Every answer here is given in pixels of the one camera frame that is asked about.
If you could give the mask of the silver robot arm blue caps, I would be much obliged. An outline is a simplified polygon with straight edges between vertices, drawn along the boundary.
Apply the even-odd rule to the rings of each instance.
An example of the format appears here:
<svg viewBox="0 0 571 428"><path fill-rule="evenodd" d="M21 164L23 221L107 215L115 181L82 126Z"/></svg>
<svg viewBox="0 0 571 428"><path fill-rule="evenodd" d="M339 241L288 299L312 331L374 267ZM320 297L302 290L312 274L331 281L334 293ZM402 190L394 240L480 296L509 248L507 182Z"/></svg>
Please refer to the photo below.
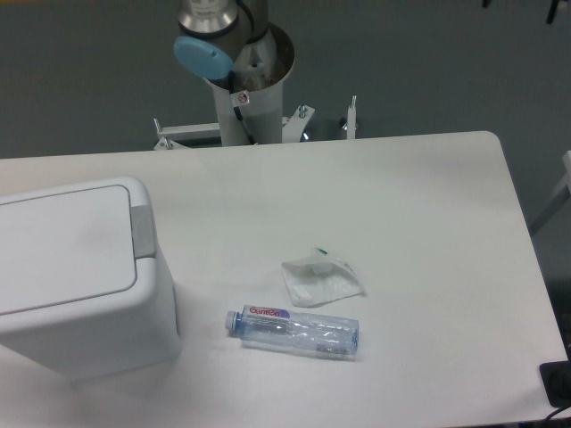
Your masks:
<svg viewBox="0 0 571 428"><path fill-rule="evenodd" d="M221 80L240 53L269 28L265 0L182 1L178 10L181 35L173 52L178 62L200 78Z"/></svg>

